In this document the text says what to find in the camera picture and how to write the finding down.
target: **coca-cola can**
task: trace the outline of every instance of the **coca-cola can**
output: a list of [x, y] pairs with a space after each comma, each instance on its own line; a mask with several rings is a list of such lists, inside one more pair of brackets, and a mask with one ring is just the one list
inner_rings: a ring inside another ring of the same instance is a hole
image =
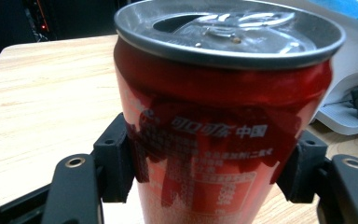
[[250, 223], [332, 79], [335, 22], [242, 0], [144, 1], [114, 58], [145, 223]]

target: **table surface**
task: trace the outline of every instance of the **table surface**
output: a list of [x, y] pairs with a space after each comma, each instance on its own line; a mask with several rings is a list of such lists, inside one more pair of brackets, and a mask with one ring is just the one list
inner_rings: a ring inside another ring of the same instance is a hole
[[[116, 35], [11, 46], [0, 55], [0, 204], [51, 181], [63, 158], [90, 153], [121, 112], [113, 48]], [[308, 128], [328, 156], [358, 157], [358, 134]], [[312, 204], [288, 203], [274, 186], [255, 223], [318, 223]], [[104, 204], [106, 223], [143, 223], [136, 185], [126, 204]]]

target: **soda can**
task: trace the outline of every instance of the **soda can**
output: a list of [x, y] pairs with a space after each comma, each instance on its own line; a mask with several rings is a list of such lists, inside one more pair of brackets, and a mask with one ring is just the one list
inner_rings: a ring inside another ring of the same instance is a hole
[[144, 1], [115, 23], [145, 223], [251, 223], [324, 97], [343, 29], [241, 0]]

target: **pull tab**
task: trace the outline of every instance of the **pull tab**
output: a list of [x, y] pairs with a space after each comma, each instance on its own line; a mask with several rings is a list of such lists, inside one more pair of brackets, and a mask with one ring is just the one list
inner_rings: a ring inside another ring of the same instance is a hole
[[205, 26], [246, 28], [283, 25], [294, 17], [294, 12], [227, 13], [199, 17], [195, 19], [195, 22]]

